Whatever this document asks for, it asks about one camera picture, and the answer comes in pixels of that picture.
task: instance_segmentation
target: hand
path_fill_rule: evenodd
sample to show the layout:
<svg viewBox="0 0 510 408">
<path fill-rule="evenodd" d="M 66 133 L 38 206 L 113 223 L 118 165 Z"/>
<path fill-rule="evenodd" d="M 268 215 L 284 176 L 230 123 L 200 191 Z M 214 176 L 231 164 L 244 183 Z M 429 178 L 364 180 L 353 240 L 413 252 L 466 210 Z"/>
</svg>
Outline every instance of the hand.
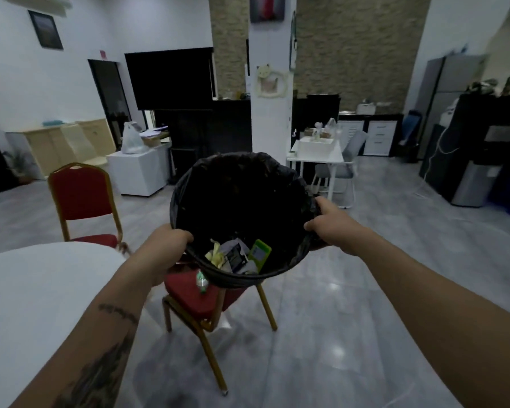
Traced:
<svg viewBox="0 0 510 408">
<path fill-rule="evenodd" d="M 329 245 L 339 247 L 347 254 L 357 256 L 356 245 L 370 230 L 341 211 L 338 206 L 324 197 L 315 198 L 321 208 L 321 215 L 306 222 L 304 229 L 314 231 Z"/>
<path fill-rule="evenodd" d="M 192 241 L 193 236 L 187 231 L 172 229 L 170 224 L 159 226 L 124 265 L 129 267 L 130 273 L 156 286 L 163 283 L 166 271 L 181 258 L 187 243 Z"/>
</svg>

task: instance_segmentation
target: white pillar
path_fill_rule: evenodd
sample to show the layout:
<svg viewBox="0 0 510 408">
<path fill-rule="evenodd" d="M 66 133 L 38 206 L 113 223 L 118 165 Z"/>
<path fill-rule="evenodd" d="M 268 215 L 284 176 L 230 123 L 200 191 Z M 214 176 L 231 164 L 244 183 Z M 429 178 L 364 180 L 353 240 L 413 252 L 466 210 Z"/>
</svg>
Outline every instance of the white pillar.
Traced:
<svg viewBox="0 0 510 408">
<path fill-rule="evenodd" d="M 251 138 L 254 152 L 265 152 L 281 164 L 291 142 L 293 74 L 289 72 L 289 43 L 292 12 L 296 0 L 286 0 L 282 22 L 252 23 L 250 20 Z M 257 66 L 269 64 L 288 73 L 285 97 L 265 98 L 256 93 Z"/>
</svg>

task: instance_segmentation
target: round white table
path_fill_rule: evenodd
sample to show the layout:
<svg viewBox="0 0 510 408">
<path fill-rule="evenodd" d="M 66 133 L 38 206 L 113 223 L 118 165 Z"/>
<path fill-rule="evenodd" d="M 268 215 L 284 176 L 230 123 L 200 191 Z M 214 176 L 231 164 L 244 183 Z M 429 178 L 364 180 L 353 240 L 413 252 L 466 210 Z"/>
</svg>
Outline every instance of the round white table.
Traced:
<svg viewBox="0 0 510 408">
<path fill-rule="evenodd" d="M 83 242 L 0 253 L 0 408 L 51 358 L 124 260 Z"/>
</svg>

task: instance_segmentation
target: red chair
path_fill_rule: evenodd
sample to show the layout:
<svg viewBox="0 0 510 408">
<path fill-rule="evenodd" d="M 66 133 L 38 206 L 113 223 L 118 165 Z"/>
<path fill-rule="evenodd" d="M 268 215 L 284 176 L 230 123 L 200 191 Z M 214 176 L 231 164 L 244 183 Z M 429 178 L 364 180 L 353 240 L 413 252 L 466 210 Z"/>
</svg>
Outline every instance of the red chair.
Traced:
<svg viewBox="0 0 510 408">
<path fill-rule="evenodd" d="M 172 331 L 172 322 L 170 320 L 171 309 L 200 339 L 218 386 L 223 395 L 227 395 L 227 384 L 224 381 L 223 374 L 204 331 L 212 332 L 217 327 L 221 312 L 226 311 L 227 308 L 236 302 L 245 292 L 245 289 L 223 289 L 208 285 L 207 291 L 201 293 L 196 285 L 197 272 L 198 270 L 194 270 L 166 275 L 164 285 L 168 295 L 163 298 L 166 330 L 168 332 Z M 273 331 L 276 331 L 278 326 L 261 285 L 257 285 L 257 291 L 270 326 Z"/>
<path fill-rule="evenodd" d="M 47 178 L 64 241 L 96 243 L 119 248 L 122 253 L 130 250 L 123 239 L 123 228 L 115 207 L 110 177 L 106 171 L 96 166 L 71 163 L 55 170 Z M 117 227 L 117 236 L 98 234 L 70 239 L 67 220 L 96 218 L 111 214 Z"/>
</svg>

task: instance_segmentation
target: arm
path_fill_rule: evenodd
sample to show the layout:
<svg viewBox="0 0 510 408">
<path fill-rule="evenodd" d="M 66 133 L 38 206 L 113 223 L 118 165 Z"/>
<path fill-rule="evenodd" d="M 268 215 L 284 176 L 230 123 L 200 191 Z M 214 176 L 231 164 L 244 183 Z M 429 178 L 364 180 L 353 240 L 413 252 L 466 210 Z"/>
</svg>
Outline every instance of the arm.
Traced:
<svg viewBox="0 0 510 408">
<path fill-rule="evenodd" d="M 157 228 L 117 269 L 10 408 L 113 406 L 147 295 L 188 241 L 189 232 Z"/>
<path fill-rule="evenodd" d="M 510 407 L 510 313 L 446 279 L 325 198 L 307 222 L 359 256 L 438 376 L 465 407 Z"/>
</svg>

